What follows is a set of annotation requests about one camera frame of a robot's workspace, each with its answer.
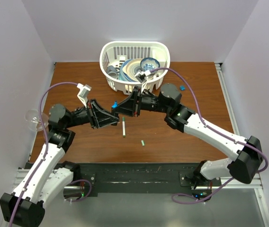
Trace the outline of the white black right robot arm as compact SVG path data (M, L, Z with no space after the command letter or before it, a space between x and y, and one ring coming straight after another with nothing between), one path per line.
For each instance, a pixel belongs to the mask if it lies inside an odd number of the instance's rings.
M187 177L193 184L204 186L217 177L232 177L250 184L263 161L260 140L232 134L206 121L181 104L181 98L182 94L173 84L164 84L158 96L134 87L126 99L114 103L112 113L130 117L139 116L141 110L165 113L164 120L172 129L195 136L227 156L216 161L201 161Z

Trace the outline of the black blue highlighter pen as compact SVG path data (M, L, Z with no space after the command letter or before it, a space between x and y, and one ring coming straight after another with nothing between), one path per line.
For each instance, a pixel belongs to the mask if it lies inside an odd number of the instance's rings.
M111 106L111 112L114 112L118 106L117 101L114 102L114 104Z

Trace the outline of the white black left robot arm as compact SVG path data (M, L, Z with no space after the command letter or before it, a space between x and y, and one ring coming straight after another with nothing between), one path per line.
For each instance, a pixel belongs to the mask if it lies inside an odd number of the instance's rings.
M82 179L78 164L65 161L55 176L50 174L73 142L75 133L71 127L89 123L98 129L118 122L118 115L103 109L95 99L72 112L62 104L53 105L49 113L49 131L38 159L13 192L4 193L0 198L1 211L9 226L39 226L48 203L67 185L83 182L91 190L92 184Z

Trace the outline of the white pen green tip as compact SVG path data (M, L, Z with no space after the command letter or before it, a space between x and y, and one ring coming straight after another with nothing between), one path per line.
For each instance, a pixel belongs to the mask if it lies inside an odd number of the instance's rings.
M122 121L122 135L123 137L126 136L126 124L124 120Z

